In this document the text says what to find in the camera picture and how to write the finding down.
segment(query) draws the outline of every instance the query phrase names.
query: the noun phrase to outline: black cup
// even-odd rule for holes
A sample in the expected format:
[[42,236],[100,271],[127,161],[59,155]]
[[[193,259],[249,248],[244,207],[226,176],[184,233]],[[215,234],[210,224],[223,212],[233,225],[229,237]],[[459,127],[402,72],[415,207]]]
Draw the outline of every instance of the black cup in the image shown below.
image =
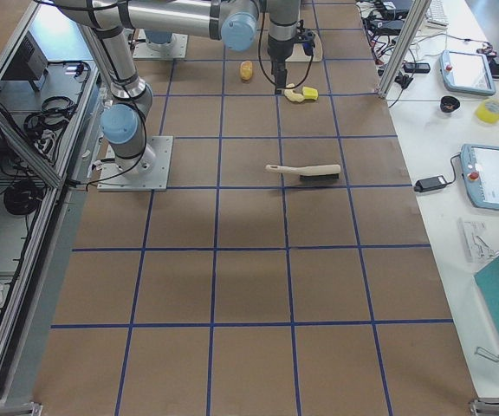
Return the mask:
[[440,99],[440,109],[443,113],[456,111],[460,106],[459,100],[451,95],[445,95]]

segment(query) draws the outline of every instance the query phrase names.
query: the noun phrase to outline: yellow tape roll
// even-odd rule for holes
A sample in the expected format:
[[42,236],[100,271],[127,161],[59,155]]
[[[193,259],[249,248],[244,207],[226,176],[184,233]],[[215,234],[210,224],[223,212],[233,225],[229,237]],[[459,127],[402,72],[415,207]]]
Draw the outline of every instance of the yellow tape roll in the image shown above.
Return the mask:
[[487,99],[481,102],[475,111],[479,120],[494,124],[499,120],[499,101]]

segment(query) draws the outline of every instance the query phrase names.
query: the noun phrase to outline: white table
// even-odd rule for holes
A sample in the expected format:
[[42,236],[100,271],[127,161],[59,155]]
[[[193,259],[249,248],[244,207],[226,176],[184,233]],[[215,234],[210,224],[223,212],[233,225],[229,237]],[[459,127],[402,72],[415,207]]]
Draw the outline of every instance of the white table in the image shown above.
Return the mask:
[[[401,101],[440,100],[444,95],[454,95],[460,101],[483,100],[483,97],[480,95],[450,93],[444,86],[442,76],[440,75],[440,65],[438,63],[438,58],[442,51],[449,49],[475,53],[478,48],[483,46],[480,42],[465,42],[449,36],[460,39],[473,39],[475,41],[487,40],[464,0],[444,0],[444,11],[450,21],[446,31],[423,26],[417,33],[416,41],[420,42],[414,43],[418,46],[412,45],[412,53],[415,55],[415,59],[418,60],[418,62],[430,63],[431,72],[429,74],[415,74],[413,76],[413,82],[401,95]],[[409,62],[413,62],[411,53],[408,53],[405,59]],[[495,84],[496,95],[494,95],[493,98],[499,100],[499,80],[495,80]],[[387,99],[396,99],[400,91],[400,86],[394,83],[388,93]]]
[[[464,0],[444,0],[444,8],[451,21],[449,33],[483,39]],[[464,51],[477,47],[456,42],[460,43],[448,41],[448,46]],[[425,53],[429,53],[427,49],[440,52],[444,49],[444,37],[421,45]],[[413,183],[440,174],[450,180],[450,158],[459,153],[464,143],[499,146],[499,121],[488,125],[474,115],[484,97],[449,93],[438,73],[439,66],[433,65],[436,60],[426,59],[435,70],[428,75],[416,75],[412,86],[390,110]],[[496,88],[494,98],[499,100],[499,82]],[[398,94],[399,86],[394,85],[389,99]],[[447,94],[461,101],[461,107],[452,114],[443,114],[439,109],[440,97]],[[499,397],[499,362],[483,358],[476,354],[476,349],[499,355],[499,337],[474,280],[474,273],[484,264],[468,260],[459,220],[484,222],[487,230],[483,239],[492,249],[499,250],[499,211],[479,209],[470,203],[459,162],[455,161],[455,165],[455,184],[441,191],[417,194],[417,200],[476,393],[481,398],[495,398]]]

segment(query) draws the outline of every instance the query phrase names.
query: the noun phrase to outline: scrubbing brush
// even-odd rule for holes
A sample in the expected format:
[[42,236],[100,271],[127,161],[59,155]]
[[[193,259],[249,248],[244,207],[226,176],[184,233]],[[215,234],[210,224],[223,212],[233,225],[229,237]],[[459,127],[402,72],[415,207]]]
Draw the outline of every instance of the scrubbing brush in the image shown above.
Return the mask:
[[267,172],[300,175],[300,180],[302,182],[316,180],[336,180],[340,176],[341,172],[340,165],[318,165],[304,167],[266,165],[265,170]]

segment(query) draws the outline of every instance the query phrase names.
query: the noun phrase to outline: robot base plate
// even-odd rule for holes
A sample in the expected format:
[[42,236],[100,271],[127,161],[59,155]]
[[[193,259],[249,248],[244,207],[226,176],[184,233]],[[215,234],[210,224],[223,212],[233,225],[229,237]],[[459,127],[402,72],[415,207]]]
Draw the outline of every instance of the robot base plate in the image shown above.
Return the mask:
[[[97,187],[100,191],[130,192],[130,191],[155,191],[166,190],[169,178],[169,167],[172,155],[172,136],[152,136],[147,138],[147,145],[155,152],[156,159],[153,168],[148,173],[133,176],[118,176],[109,179],[109,182],[100,182]],[[114,158],[114,151],[109,146],[106,158]],[[105,164],[101,170],[101,178],[110,178],[119,174],[119,168],[114,163]]]
[[[188,46],[188,35],[175,33],[175,42],[170,48],[163,50],[153,50],[145,43],[138,43],[133,53],[135,61],[172,61],[173,59],[186,58],[186,48]],[[138,38],[145,39],[146,33],[143,29],[139,30]]]

